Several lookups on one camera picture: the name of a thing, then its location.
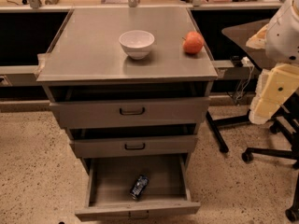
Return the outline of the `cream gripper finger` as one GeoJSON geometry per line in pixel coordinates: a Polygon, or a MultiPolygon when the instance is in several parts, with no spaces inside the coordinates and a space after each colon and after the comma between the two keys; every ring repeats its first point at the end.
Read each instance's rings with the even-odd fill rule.
{"type": "Polygon", "coordinates": [[[249,120],[253,124],[265,124],[278,111],[279,99],[266,99],[255,96],[250,104],[249,120]]]}
{"type": "Polygon", "coordinates": [[[299,67],[282,63],[273,68],[263,88],[260,101],[283,104],[299,88],[299,67]]]}

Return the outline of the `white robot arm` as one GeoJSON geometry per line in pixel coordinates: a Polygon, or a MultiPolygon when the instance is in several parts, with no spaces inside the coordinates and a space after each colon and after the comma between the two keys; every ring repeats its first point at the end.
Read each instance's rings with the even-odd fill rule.
{"type": "Polygon", "coordinates": [[[299,88],[299,0],[286,0],[246,46],[276,62],[259,75],[249,108],[250,122],[265,124],[299,88]]]}

